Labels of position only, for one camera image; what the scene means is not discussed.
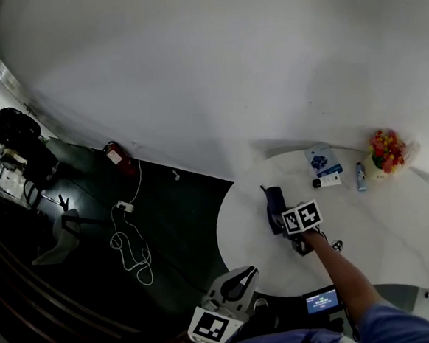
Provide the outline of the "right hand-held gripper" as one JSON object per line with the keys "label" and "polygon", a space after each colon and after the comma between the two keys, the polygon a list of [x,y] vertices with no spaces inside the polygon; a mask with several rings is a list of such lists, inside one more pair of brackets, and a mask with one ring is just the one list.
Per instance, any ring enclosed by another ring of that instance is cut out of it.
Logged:
{"label": "right hand-held gripper", "polygon": [[320,229],[323,222],[320,209],[315,199],[300,203],[282,214],[271,214],[271,229],[275,235],[284,235],[296,251],[302,257],[313,251],[313,248],[305,240],[303,234],[307,231],[317,232],[321,236],[324,233]]}

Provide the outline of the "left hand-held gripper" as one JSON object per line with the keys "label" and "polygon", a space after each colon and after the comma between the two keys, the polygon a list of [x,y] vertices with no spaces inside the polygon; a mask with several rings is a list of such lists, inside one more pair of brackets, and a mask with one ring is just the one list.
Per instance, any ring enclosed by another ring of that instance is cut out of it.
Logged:
{"label": "left hand-held gripper", "polygon": [[195,308],[187,331],[194,343],[229,343],[249,320],[259,270],[239,267],[220,275]]}

